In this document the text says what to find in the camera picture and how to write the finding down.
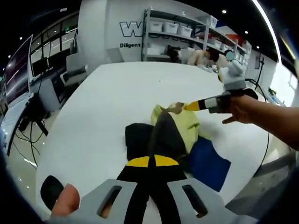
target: clothing pile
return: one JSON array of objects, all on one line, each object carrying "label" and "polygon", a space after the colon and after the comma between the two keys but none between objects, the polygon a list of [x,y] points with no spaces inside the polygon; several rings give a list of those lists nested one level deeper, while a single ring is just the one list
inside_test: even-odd
[{"label": "clothing pile", "polygon": [[152,125],[134,123],[126,127],[128,161],[154,154],[170,157],[185,172],[219,192],[230,161],[221,158],[209,137],[199,132],[200,123],[194,112],[184,109],[179,114],[164,111],[165,108],[157,105],[151,115]]}]

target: window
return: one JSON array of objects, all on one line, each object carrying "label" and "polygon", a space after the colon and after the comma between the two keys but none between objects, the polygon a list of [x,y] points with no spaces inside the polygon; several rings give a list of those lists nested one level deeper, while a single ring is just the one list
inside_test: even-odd
[{"label": "window", "polygon": [[43,47],[43,55],[45,57],[51,57],[60,52],[59,39],[53,40],[51,43],[47,43]]},{"label": "window", "polygon": [[31,55],[31,63],[37,62],[38,60],[41,60],[41,58],[42,58],[42,49],[40,48]]},{"label": "window", "polygon": [[298,86],[298,79],[293,75],[291,74],[291,78],[290,78],[290,82],[289,82],[290,86],[296,90],[297,89],[297,86]]},{"label": "window", "polygon": [[43,34],[43,41],[47,42],[47,40],[57,34],[60,33],[60,23],[55,25],[54,27],[48,29],[48,31],[45,31]]},{"label": "window", "polygon": [[31,44],[31,62],[40,60],[42,55],[49,58],[57,54],[60,52],[60,47],[62,50],[69,49],[78,29],[78,17],[79,15],[69,17],[49,28],[48,31],[38,34],[38,37]]},{"label": "window", "polygon": [[36,40],[34,40],[31,44],[31,52],[36,50],[42,44],[41,37],[39,36]]},{"label": "window", "polygon": [[62,36],[62,50],[66,50],[71,47],[71,42],[73,41],[75,34],[76,31],[71,31]]},{"label": "window", "polygon": [[79,15],[75,15],[73,17],[70,17],[62,22],[62,30],[63,31],[70,31],[76,27],[78,27],[78,20]]},{"label": "window", "polygon": [[277,63],[270,88],[276,92],[276,97],[284,105],[292,105],[297,85],[296,77],[285,66]]}]

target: shelf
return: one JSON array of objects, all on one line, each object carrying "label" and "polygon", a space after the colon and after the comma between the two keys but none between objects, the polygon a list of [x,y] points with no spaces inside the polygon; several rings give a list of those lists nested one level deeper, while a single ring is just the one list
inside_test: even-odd
[{"label": "shelf", "polygon": [[222,37],[222,39],[231,42],[232,45],[235,45],[235,42],[232,39],[228,38],[225,34],[219,32],[218,30],[216,30],[215,28],[212,28],[212,27],[210,27],[210,30],[212,31],[212,33],[220,35]]},{"label": "shelf", "polygon": [[242,53],[247,54],[247,50],[243,47],[241,47],[240,45],[238,45],[238,49],[241,50]]},{"label": "shelf", "polygon": [[213,49],[215,49],[215,50],[217,50],[217,51],[219,51],[219,52],[221,52],[221,53],[224,53],[223,50],[221,50],[220,48],[216,48],[214,45],[212,45],[212,44],[210,44],[210,43],[207,43],[207,47],[211,47],[211,48],[213,48]]},{"label": "shelf", "polygon": [[147,55],[147,57],[170,59],[168,55]]},{"label": "shelf", "polygon": [[166,20],[173,20],[176,22],[181,22],[188,25],[206,25],[204,22],[189,18],[187,16],[173,14],[173,13],[167,13],[167,12],[161,12],[157,10],[151,10],[150,16],[154,18],[160,18],[160,19],[166,19]]},{"label": "shelf", "polygon": [[155,32],[155,31],[149,31],[149,34],[154,34],[154,35],[163,35],[163,36],[171,36],[171,37],[176,37],[176,38],[179,38],[179,39],[183,39],[183,40],[188,40],[188,41],[192,41],[194,43],[201,43],[201,44],[204,44],[204,41],[199,39],[194,39],[194,38],[191,38],[191,37],[186,37],[186,36],[182,36],[182,35],[179,35],[179,34],[170,34],[170,33],[165,33],[165,32]]}]

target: white table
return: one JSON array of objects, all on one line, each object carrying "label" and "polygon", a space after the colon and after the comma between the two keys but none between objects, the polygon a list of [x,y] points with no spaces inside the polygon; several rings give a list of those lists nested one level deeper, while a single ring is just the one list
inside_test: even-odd
[{"label": "white table", "polygon": [[[192,102],[221,94],[215,73],[194,66],[134,62],[102,65],[74,92],[55,120],[46,139],[36,174],[37,205],[46,208],[40,188],[49,175],[71,183],[83,197],[125,166],[125,127],[150,123],[156,104]],[[255,125],[223,125],[227,114],[197,112],[200,131],[211,136],[217,153],[231,161],[220,191],[227,204],[249,182],[266,152],[267,132]],[[144,223],[156,223],[152,202]]]}]

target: ceiling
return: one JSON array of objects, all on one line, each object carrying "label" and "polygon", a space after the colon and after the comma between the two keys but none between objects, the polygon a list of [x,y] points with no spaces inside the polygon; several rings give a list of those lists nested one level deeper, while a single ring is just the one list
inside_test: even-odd
[{"label": "ceiling", "polygon": [[[276,49],[272,36],[251,0],[231,1],[193,1],[179,0],[185,4],[205,11],[233,29],[237,34],[248,40],[253,49],[260,47],[260,52],[277,60]],[[0,14],[2,27],[2,42],[0,51],[0,72],[8,63],[8,55],[12,55],[20,46],[20,37],[26,38],[32,33],[38,33],[58,19],[79,10],[81,0],[10,0],[5,2],[5,14]],[[266,11],[279,43],[283,64],[294,72],[293,59],[287,48],[279,38],[280,34],[287,34],[294,40],[299,40],[299,32],[296,29],[294,18],[296,9],[291,0],[260,0]],[[60,12],[61,8],[67,7],[66,12]]]}]

